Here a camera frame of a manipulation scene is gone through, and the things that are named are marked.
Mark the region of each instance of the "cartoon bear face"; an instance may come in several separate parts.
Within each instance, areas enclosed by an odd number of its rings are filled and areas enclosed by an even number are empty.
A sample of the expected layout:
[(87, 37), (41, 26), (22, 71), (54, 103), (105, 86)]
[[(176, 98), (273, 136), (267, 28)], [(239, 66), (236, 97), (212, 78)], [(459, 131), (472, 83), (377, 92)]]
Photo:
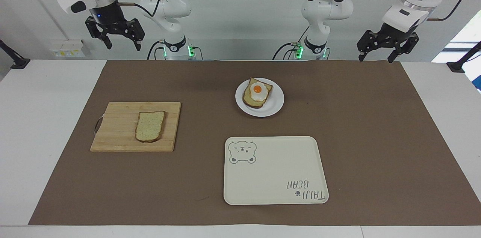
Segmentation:
[(256, 162), (257, 145), (254, 142), (238, 141), (231, 142), (228, 146), (230, 152), (229, 161), (235, 164), (239, 161), (247, 161), (250, 164)]

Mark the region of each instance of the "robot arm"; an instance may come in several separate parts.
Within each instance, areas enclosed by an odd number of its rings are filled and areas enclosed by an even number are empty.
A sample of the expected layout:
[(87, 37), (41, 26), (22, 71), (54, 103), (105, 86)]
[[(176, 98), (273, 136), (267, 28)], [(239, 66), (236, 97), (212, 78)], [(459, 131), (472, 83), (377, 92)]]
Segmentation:
[(357, 43), (359, 60), (363, 61), (369, 52), (378, 48), (395, 48), (388, 57), (389, 62), (403, 53), (410, 53), (419, 41), (414, 30), (426, 21), (441, 1), (396, 0), (384, 15), (380, 31), (366, 31)]
[[(141, 0), (140, 5), (151, 11), (157, 0)], [(161, 0), (155, 16), (144, 12), (144, 16), (153, 20), (163, 31), (165, 56), (168, 60), (191, 60), (194, 53), (190, 49), (189, 39), (184, 35), (182, 26), (176, 18), (189, 16), (192, 7), (189, 0)]]
[(98, 38), (110, 49), (112, 43), (107, 34), (122, 35), (134, 42), (137, 50), (145, 33), (137, 19), (127, 21), (118, 0), (57, 0), (68, 14), (77, 14), (89, 10), (91, 15), (85, 21), (92, 38)]
[(342, 20), (351, 16), (352, 0), (306, 0), (302, 14), (309, 21), (309, 32), (303, 42), (304, 57), (318, 59), (328, 40), (330, 28), (327, 20)]

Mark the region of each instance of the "toast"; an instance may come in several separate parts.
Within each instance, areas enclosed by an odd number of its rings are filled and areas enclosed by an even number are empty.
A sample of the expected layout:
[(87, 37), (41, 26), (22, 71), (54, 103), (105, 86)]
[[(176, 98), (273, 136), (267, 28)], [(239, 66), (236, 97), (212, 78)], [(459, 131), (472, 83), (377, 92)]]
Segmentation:
[[(268, 89), (268, 96), (266, 97), (266, 99), (264, 99), (263, 101), (260, 101), (260, 102), (255, 101), (251, 98), (251, 86), (256, 82), (260, 82), (260, 83), (264, 84), (266, 86), (266, 88)], [(267, 99), (269, 98), (271, 90), (272, 90), (271, 84), (267, 84), (267, 83), (262, 82), (260, 80), (251, 78), (251, 80), (249, 81), (249, 84), (247, 85), (247, 88), (244, 91), (244, 95), (242, 96), (242, 101), (244, 101), (244, 104), (246, 104), (247, 106), (249, 106), (251, 108), (262, 108), (263, 105), (266, 103)]]
[(161, 138), (165, 111), (141, 112), (135, 128), (135, 139), (143, 143), (152, 143)]

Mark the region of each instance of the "white plate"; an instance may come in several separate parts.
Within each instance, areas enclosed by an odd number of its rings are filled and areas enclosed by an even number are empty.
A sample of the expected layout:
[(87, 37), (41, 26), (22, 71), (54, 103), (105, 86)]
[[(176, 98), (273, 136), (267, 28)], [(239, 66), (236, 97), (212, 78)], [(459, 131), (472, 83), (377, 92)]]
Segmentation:
[(255, 117), (268, 117), (276, 114), (278, 111), (280, 111), (280, 109), (284, 105), (284, 92), (282, 91), (280, 86), (277, 85), (277, 83), (275, 83), (270, 79), (261, 78), (261, 77), (255, 77), (254, 79), (265, 82), (267, 84), (271, 84), (273, 86), (266, 103), (262, 106), (262, 108), (251, 108), (251, 107), (248, 107), (246, 104), (244, 104), (244, 101), (242, 101), (242, 97), (244, 96), (245, 89), (249, 85), (250, 79), (248, 79), (242, 82), (239, 85), (239, 87), (237, 87), (237, 90), (236, 90), (237, 105), (245, 113)]
[(312, 137), (230, 137), (225, 142), (228, 204), (321, 204), (328, 198)]

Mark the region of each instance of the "round plate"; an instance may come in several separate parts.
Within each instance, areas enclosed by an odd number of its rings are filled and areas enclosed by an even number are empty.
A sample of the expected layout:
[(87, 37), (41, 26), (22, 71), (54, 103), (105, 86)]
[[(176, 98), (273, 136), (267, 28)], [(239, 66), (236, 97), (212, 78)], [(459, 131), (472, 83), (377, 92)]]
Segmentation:
[(262, 108), (251, 108), (244, 104), (242, 101), (242, 97), (244, 96), (244, 91), (249, 85), (249, 79), (242, 82), (236, 90), (236, 102), (239, 108), (244, 111), (245, 113), (255, 116), (255, 117), (268, 117), (271, 115), (276, 114), (282, 106), (284, 105), (284, 92), (280, 88), (277, 83), (270, 79), (256, 77), (255, 79), (265, 82), (267, 84), (271, 84), (272, 90), (269, 94), (269, 97), (266, 103), (262, 106)]

